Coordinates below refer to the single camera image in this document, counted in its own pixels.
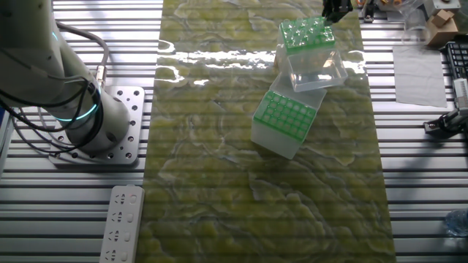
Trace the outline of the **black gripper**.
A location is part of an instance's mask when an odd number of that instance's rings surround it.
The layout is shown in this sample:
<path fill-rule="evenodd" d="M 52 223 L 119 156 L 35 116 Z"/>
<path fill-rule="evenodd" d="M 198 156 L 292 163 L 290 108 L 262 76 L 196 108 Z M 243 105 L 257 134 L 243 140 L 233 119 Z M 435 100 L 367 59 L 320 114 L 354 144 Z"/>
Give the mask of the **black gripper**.
<path fill-rule="evenodd" d="M 330 6 L 323 7 L 322 16 L 325 19 L 325 24 L 331 25 L 334 21 L 339 22 L 347 13 L 352 11 L 352 0 L 330 0 Z"/>

